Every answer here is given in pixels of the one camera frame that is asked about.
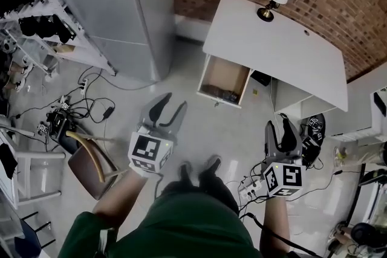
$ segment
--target power strip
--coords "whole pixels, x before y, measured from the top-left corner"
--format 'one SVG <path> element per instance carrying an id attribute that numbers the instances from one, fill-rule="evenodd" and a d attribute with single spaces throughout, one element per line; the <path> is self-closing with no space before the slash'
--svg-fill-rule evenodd
<path id="1" fill-rule="evenodd" d="M 82 96 L 82 98 L 85 98 L 86 89 L 87 89 L 87 87 L 89 86 L 89 79 L 83 79 L 82 82 L 83 82 L 83 84 L 85 84 L 85 85 L 84 85 L 83 88 L 80 90 L 80 95 Z"/>
<path id="2" fill-rule="evenodd" d="M 239 190 L 239 195 L 243 200 L 252 200 L 258 197 L 258 191 L 262 188 L 261 180 L 256 179 L 254 183 L 250 183 L 248 186 L 244 186 Z"/>

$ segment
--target blue chair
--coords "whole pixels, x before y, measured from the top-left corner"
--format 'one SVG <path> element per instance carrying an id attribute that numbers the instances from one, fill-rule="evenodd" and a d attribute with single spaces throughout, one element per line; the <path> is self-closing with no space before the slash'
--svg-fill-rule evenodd
<path id="1" fill-rule="evenodd" d="M 41 229 L 47 227 L 51 224 L 51 222 L 47 222 L 43 226 L 39 227 L 36 230 L 33 230 L 25 220 L 36 215 L 38 212 L 32 213 L 24 218 L 20 219 L 20 223 L 22 225 L 22 230 L 24 234 L 24 239 L 20 237 L 15 238 L 15 250 L 22 258 L 35 258 L 39 257 L 43 248 L 49 246 L 55 242 L 55 239 L 46 243 L 45 245 L 41 245 L 39 242 L 39 238 L 37 237 L 37 232 L 41 231 Z"/>

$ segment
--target green sleeve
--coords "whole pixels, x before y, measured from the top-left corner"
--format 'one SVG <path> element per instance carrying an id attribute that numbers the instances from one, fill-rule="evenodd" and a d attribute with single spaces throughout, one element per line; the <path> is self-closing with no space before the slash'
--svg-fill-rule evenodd
<path id="1" fill-rule="evenodd" d="M 111 228 L 101 218 L 90 212 L 77 216 L 59 253 L 59 258 L 93 258 L 99 248 L 100 232 Z"/>

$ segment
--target concrete floor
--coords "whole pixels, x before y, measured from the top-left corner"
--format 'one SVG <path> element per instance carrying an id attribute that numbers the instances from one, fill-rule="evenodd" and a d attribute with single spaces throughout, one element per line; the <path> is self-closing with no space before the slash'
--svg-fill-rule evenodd
<path id="1" fill-rule="evenodd" d="M 214 102 L 208 98 L 196 95 L 198 82 L 203 70 L 204 53 L 201 47 L 186 42 L 177 42 L 175 58 L 171 73 L 164 81 L 139 91 L 121 91 L 104 80 L 99 79 L 91 85 L 89 98 L 108 97 L 114 100 L 117 107 L 110 118 L 101 124 L 94 124 L 90 119 L 82 124 L 94 135 L 121 139 L 121 143 L 106 143 L 106 148 L 114 162 L 125 169 L 128 164 L 126 157 L 131 132 L 135 130 L 141 107 L 154 97 L 172 92 L 173 96 L 161 116 L 161 121 L 169 120 L 178 107 L 186 100 L 188 110 L 186 118 L 178 134 L 178 146 L 163 169 L 165 175 L 159 186 L 159 192 L 172 180 L 177 179 L 177 167 L 184 160 L 189 160 L 194 170 L 198 170 L 211 154 L 219 154 L 223 163 L 218 176 L 222 177 L 235 198 L 238 200 L 237 188 L 244 175 L 264 159 L 264 128 L 269 120 L 274 121 L 270 103 L 270 87 L 264 87 L 250 79 L 242 109 L 227 105 L 214 107 Z M 22 112 L 30 107 L 45 106 L 63 94 L 77 87 L 77 78 L 87 66 L 74 62 L 63 61 L 60 64 L 60 76 L 51 83 L 44 83 L 42 89 L 42 72 L 35 68 L 27 80 L 27 88 L 11 97 L 11 115 Z M 93 68 L 90 72 L 99 72 Z M 125 88 L 136 88 L 144 83 L 126 77 L 111 77 L 107 73 L 103 76 L 116 85 Z M 73 93 L 72 102 L 80 100 L 79 91 Z M 45 114 L 49 108 L 33 110 L 24 114 L 18 121 L 19 127 L 36 131 L 40 121 L 45 121 Z M 102 119 L 105 108 L 96 103 L 92 114 L 96 120 Z M 42 150 L 44 146 L 38 142 L 28 141 L 29 148 Z M 322 170 L 307 171 L 307 185 L 304 192 L 316 188 L 324 188 L 330 181 L 333 167 L 332 151 L 336 142 L 326 139 L 320 155 L 324 162 Z M 45 182 L 42 183 L 42 169 L 34 172 L 33 190 L 41 192 L 42 188 L 49 192 L 60 189 L 62 196 L 51 200 L 38 202 L 21 207 L 18 213 L 24 215 L 32 210 L 39 210 L 43 221 L 52 221 L 52 234 L 56 242 L 47 248 L 51 257 L 56 257 L 73 220 L 82 211 L 90 211 L 96 201 L 85 191 L 78 180 L 69 170 L 66 162 L 62 167 L 48 169 Z M 324 255 L 327 237 L 337 222 L 344 219 L 351 205 L 358 175 L 343 173 L 334 176 L 328 189 L 319 190 L 288 203 L 288 214 L 291 226 L 291 240 L 305 246 L 319 255 Z M 154 200 L 154 189 L 158 177 L 151 178 L 141 192 L 132 212 L 120 229 L 119 237 L 136 229 L 145 217 Z M 266 194 L 265 185 L 260 191 Z M 264 204 L 250 204 L 249 212 L 257 215 L 263 222 Z M 260 229 L 250 219 L 244 221 L 255 246 L 259 247 Z"/>

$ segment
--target hand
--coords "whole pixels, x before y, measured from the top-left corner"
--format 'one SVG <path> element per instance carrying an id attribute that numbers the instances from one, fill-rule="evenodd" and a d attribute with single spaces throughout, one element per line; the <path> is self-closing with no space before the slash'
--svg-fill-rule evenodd
<path id="1" fill-rule="evenodd" d="M 129 168 L 131 168 L 135 173 L 137 173 L 138 175 L 140 175 L 142 178 L 150 178 L 152 175 L 154 175 L 155 173 L 153 172 L 148 172 L 148 171 L 145 171 L 139 167 L 136 167 L 133 162 L 131 161 L 131 163 L 129 164 Z"/>

